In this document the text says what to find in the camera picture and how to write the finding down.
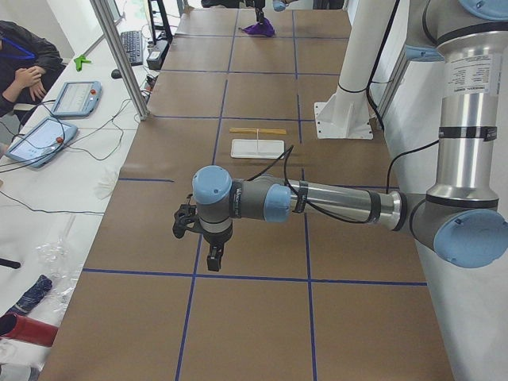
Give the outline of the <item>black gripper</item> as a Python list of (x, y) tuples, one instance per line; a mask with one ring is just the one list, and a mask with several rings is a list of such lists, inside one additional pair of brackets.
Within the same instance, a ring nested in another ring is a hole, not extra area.
[(210, 250), (206, 257), (207, 269), (209, 271), (221, 270), (221, 259), (224, 254), (224, 246), (225, 243), (231, 239), (232, 235), (232, 228), (227, 228), (218, 233), (207, 231), (203, 233), (206, 242), (210, 244)]

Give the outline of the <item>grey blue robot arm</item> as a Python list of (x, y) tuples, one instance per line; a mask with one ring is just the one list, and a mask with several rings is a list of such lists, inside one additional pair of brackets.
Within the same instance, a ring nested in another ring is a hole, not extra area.
[(507, 223), (490, 187), (506, 46), (504, 1), (411, 2), (407, 57), (445, 62), (437, 176), (424, 194), (377, 193), (267, 173), (233, 179), (224, 168), (208, 166), (194, 175), (193, 192), (175, 213), (174, 234), (202, 234), (210, 246), (207, 266), (218, 271), (234, 219), (284, 222), (292, 213), (314, 210), (346, 223), (407, 232), (457, 267), (487, 266), (507, 248)]

